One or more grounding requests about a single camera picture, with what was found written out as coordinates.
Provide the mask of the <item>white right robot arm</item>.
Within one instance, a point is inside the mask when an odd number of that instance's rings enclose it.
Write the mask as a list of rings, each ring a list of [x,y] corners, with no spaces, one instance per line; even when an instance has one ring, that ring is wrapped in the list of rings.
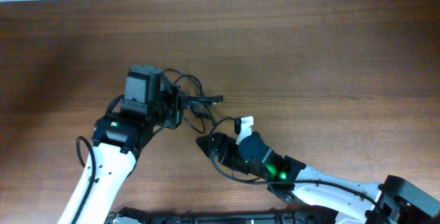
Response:
[[[214,168],[233,181],[223,167],[251,175],[244,182],[265,185],[286,203],[333,210],[336,223],[438,223],[439,200],[408,180],[350,181],[326,175],[289,156],[281,156],[254,133],[237,142],[224,133],[199,137],[196,144]]]

